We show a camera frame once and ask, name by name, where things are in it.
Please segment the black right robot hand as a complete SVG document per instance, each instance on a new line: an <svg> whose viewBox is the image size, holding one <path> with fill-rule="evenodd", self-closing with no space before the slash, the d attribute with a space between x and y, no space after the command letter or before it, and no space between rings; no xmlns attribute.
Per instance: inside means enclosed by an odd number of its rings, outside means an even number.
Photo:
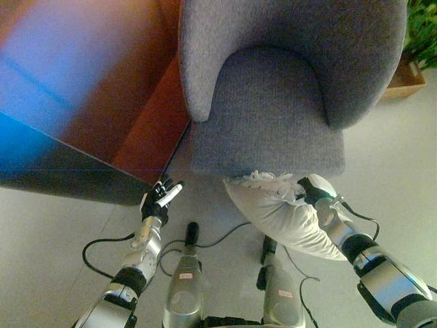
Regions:
<svg viewBox="0 0 437 328"><path fill-rule="evenodd" d="M314 206L323 198L335 199L337 192L327 179L318 174L309 174L297 181L304 190L303 199L307 204Z"/></svg>

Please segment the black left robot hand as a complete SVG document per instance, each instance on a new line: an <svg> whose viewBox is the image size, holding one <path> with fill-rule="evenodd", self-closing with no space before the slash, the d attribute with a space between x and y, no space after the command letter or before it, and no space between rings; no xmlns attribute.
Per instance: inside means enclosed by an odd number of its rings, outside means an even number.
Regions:
<svg viewBox="0 0 437 328"><path fill-rule="evenodd" d="M141 200L142 220L144 221L148 217L156 217L160 220L162 226L166 225L169 220L169 205L183 187L183 181L174 182L168 174L162 175Z"/></svg>

